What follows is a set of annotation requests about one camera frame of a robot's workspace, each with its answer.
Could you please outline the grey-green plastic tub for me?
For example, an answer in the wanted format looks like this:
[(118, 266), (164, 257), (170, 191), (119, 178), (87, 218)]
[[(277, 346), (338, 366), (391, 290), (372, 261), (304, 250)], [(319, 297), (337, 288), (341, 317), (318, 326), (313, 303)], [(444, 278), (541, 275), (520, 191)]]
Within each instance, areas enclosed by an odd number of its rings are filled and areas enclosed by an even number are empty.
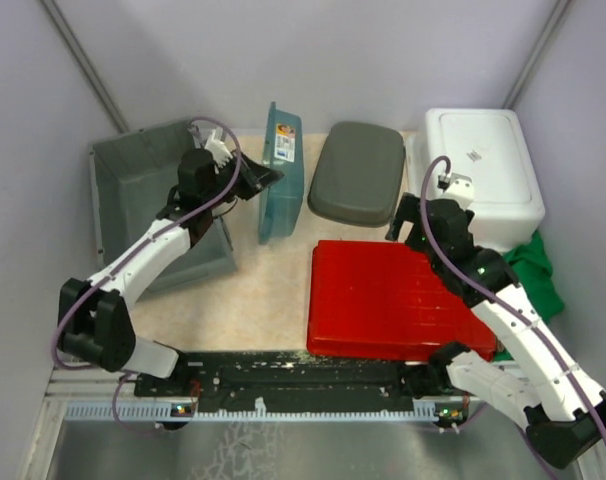
[(404, 157), (404, 139), (398, 131), (364, 122), (336, 123), (315, 167), (309, 209), (338, 223), (384, 226), (397, 203)]

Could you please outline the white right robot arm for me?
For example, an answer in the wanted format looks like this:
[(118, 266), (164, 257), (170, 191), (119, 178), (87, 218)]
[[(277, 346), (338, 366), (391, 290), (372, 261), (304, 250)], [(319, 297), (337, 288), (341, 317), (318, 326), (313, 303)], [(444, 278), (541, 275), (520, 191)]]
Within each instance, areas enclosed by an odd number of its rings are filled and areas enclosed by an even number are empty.
[(430, 362), (431, 387), (444, 396), (458, 390), (478, 397), (520, 430), (539, 460), (564, 469), (597, 444), (606, 449), (606, 388), (572, 358), (531, 303), (514, 270), (498, 252), (477, 246), (470, 179), (445, 175), (434, 200), (402, 195), (387, 239), (424, 254), (434, 275), (460, 298), (507, 348), (523, 378), (451, 342)]

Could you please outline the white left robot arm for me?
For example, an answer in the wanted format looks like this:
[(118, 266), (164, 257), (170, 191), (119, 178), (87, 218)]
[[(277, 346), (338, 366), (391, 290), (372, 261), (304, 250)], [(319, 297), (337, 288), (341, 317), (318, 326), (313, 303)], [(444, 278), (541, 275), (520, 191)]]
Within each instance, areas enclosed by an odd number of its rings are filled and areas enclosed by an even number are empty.
[(191, 384), (177, 349), (139, 337), (130, 309), (175, 260), (188, 253), (214, 223), (213, 211), (235, 199), (250, 200), (283, 173), (229, 150), (215, 136), (187, 150), (165, 206), (145, 233), (111, 264), (86, 280), (69, 279), (59, 293), (59, 319), (52, 340), (55, 364), (67, 353), (85, 367), (147, 374), (159, 389), (177, 397)]

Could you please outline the large white plastic container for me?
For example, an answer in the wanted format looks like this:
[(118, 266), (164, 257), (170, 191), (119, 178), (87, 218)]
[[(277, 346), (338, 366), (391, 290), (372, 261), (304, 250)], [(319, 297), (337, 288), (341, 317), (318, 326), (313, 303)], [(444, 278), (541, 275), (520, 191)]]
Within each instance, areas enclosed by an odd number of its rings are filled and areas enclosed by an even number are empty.
[(530, 242), (545, 216), (517, 114), (509, 109), (434, 108), (405, 144), (409, 191), (420, 194), (439, 156), (474, 187), (470, 231), (477, 245), (507, 253)]

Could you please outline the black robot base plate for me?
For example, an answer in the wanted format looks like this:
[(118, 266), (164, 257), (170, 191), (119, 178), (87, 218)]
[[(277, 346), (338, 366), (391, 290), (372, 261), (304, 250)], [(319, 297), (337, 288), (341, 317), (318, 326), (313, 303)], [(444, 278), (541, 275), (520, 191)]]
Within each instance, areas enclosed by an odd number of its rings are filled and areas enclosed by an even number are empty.
[[(185, 402), (189, 413), (250, 410), (262, 398), (270, 412), (412, 410), (433, 402), (429, 429), (458, 432), (484, 411), (478, 400), (437, 379), (423, 363), (313, 356), (305, 351), (192, 352), (167, 379), (138, 374), (130, 401)], [(72, 407), (82, 419), (117, 416), (117, 398)]]

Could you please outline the red plastic crate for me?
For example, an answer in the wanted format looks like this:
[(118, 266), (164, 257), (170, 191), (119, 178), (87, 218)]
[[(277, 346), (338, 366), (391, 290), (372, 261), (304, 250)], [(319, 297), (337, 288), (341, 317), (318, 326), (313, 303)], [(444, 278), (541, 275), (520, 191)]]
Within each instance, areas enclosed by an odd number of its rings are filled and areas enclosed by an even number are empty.
[(490, 360), (497, 339), (399, 243), (321, 240), (312, 251), (306, 348), (313, 355), (425, 362), (458, 341)]

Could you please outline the teal translucent plastic tub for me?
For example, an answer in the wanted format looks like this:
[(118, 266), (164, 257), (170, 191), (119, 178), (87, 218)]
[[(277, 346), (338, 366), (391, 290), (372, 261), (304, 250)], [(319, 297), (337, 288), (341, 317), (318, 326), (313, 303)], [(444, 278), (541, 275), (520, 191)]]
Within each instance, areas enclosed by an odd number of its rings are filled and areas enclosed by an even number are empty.
[(289, 237), (295, 230), (305, 184), (302, 134), (301, 118), (278, 109), (272, 102), (262, 163), (283, 176), (259, 197), (258, 241), (261, 245)]

